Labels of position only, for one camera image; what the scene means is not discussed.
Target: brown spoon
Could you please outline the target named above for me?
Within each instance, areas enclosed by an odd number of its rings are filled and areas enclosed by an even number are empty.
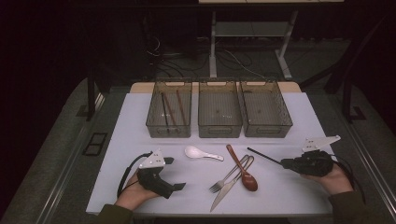
[[[250,173],[248,173],[248,171],[246,171],[244,169],[241,162],[236,157],[235,152],[233,152],[233,148],[231,147],[231,145],[227,145],[227,149],[228,149],[228,152],[230,152],[231,157],[233,157],[233,160],[236,162],[236,164],[241,169],[242,183],[244,184],[245,188],[247,188],[250,191],[256,191],[259,188],[259,186],[258,186],[257,181],[254,178],[254,176],[251,175]]]

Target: gray plastic basket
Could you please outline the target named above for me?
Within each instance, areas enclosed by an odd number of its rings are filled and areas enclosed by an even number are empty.
[[[207,77],[199,81],[198,126],[201,138],[237,138],[242,116],[233,77]]]
[[[293,123],[276,80],[241,77],[239,88],[245,136],[285,137]]]
[[[152,138],[191,136],[191,78],[157,78],[146,126]]]

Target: knife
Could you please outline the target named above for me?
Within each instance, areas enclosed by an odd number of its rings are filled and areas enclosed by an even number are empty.
[[[249,156],[248,159],[247,159],[247,163],[244,165],[244,168],[247,170],[248,167],[251,165],[251,163],[253,163],[253,161],[254,161],[254,157],[253,156]],[[218,196],[216,196],[216,199],[213,202],[212,207],[210,208],[210,212],[212,212],[213,209],[215,209],[215,207],[218,206],[218,204],[221,202],[221,200],[230,191],[230,189],[238,181],[238,179],[241,178],[241,176],[242,176],[242,174],[241,174],[241,172],[239,172],[239,174],[236,177],[234,177],[232,181],[228,182],[227,184],[224,185],[224,187],[222,187],[222,189],[220,190]]]

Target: white spoon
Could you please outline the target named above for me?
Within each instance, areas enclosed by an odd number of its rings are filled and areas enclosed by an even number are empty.
[[[222,156],[204,152],[204,151],[198,149],[197,147],[187,146],[184,149],[184,151],[186,152],[186,155],[188,157],[190,157],[190,158],[194,158],[194,159],[198,159],[198,158],[212,158],[212,159],[215,159],[215,160],[224,161],[224,158]]]

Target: fork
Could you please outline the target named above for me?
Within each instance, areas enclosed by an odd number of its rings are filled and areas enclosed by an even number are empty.
[[[247,159],[248,159],[248,155],[245,155],[245,156],[242,158],[241,163],[245,162]],[[228,173],[228,174],[224,177],[224,179],[219,180],[218,182],[216,182],[216,184],[214,184],[212,187],[210,187],[209,190],[210,190],[212,193],[216,193],[216,192],[218,192],[219,190],[221,190],[221,188],[224,187],[224,183],[225,183],[225,181],[227,180],[227,178],[230,177],[230,175],[231,175],[233,172],[235,172],[236,169],[238,169],[238,166],[237,166],[237,165],[235,165],[235,167],[230,171],[230,173]]]

